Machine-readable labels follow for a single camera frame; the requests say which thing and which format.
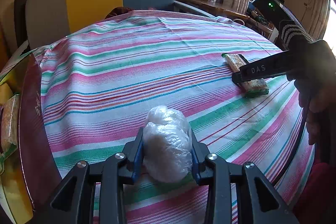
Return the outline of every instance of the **table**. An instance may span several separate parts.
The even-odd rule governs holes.
[[[35,50],[42,69],[45,129],[62,177],[80,160],[95,163],[121,151],[135,139],[147,112],[167,105],[184,113],[210,152],[237,164],[252,160],[273,180],[299,131],[298,92],[280,76],[266,80],[268,95],[243,97],[221,54],[242,53],[254,61],[280,50],[252,30],[230,23],[223,17],[134,11]],[[305,131],[276,185],[288,204],[302,191],[313,155]],[[164,184],[143,170],[139,182],[124,191],[129,224],[203,223],[207,186],[197,186],[191,175]],[[232,219],[237,222],[234,186]]]
[[[205,1],[205,0],[178,0],[180,2],[186,3],[186,4],[193,4],[197,5],[200,8],[209,11],[209,13],[215,15],[215,16],[226,16],[231,19],[239,18],[243,20],[245,23],[249,22],[252,25],[256,26],[258,29],[262,30],[264,33],[267,33],[266,38],[269,37],[270,34],[272,34],[273,29],[268,28],[267,26],[256,22],[253,18],[247,15],[243,15],[231,10],[226,9],[223,4],[213,2],[213,1]]]
[[[223,4],[213,2],[213,1],[206,1],[206,0],[177,0],[186,4],[194,4],[198,5],[201,8],[209,10],[209,13],[215,16],[226,16],[226,17],[233,17],[233,18],[240,18],[241,20],[248,20],[250,17],[247,15],[243,15],[231,10],[226,9]]]

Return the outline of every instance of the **white plastic bag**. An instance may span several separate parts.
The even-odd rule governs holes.
[[[191,171],[191,128],[182,112],[153,107],[145,119],[142,138],[143,163],[154,179],[177,182]]]

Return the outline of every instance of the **desk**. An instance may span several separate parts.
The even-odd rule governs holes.
[[[260,30],[266,32],[267,34],[272,34],[273,32],[273,28],[268,28],[267,26],[265,26],[264,24],[261,24],[260,22],[255,21],[253,18],[249,18],[248,22],[252,23],[254,26],[256,26],[257,28],[259,28]]]
[[[242,20],[248,20],[250,17],[247,15],[243,15],[237,12],[233,12],[231,10],[225,9],[223,4],[213,2],[213,1],[205,1],[205,0],[177,0],[186,4],[194,4],[198,5],[203,9],[209,10],[209,13],[215,16],[226,16],[228,18],[240,18]]]

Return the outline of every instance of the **red object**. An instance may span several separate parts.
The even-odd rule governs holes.
[[[54,161],[41,110],[41,68],[33,54],[29,57],[21,93],[18,145],[21,167],[32,201],[38,210],[62,178]]]
[[[335,178],[335,167],[320,162],[319,159],[314,160],[306,187],[293,209],[300,224],[317,224],[320,221],[336,198],[336,188],[333,187]]]

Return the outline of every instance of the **window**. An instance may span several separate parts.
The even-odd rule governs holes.
[[[336,55],[336,4],[333,0],[330,0],[330,13],[327,28],[325,30],[325,34],[323,36],[323,40],[325,40],[331,50],[333,51],[334,55]]]

